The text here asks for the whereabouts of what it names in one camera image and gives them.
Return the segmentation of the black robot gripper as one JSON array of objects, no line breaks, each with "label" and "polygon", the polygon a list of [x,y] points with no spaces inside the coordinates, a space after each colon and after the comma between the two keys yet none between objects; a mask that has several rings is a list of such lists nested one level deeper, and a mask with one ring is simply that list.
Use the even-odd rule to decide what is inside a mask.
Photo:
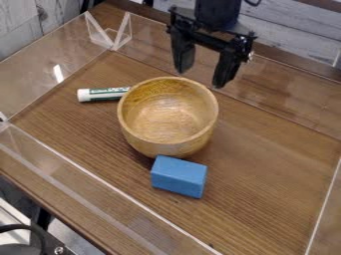
[{"label": "black robot gripper", "polygon": [[167,32],[173,67],[180,74],[191,68],[196,45],[220,52],[211,80],[216,89],[234,79],[240,62],[248,61],[256,39],[255,33],[238,22],[239,10],[239,5],[169,7]]}]

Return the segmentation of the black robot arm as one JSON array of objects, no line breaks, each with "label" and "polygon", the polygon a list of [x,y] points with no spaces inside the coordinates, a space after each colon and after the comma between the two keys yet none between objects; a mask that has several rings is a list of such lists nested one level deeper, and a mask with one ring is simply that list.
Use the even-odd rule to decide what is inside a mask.
[{"label": "black robot arm", "polygon": [[235,77],[240,63],[251,56],[255,33],[238,23],[240,3],[256,7],[260,1],[195,0],[194,8],[169,7],[171,56],[175,70],[181,74],[191,67],[195,46],[219,53],[211,84],[220,89]]}]

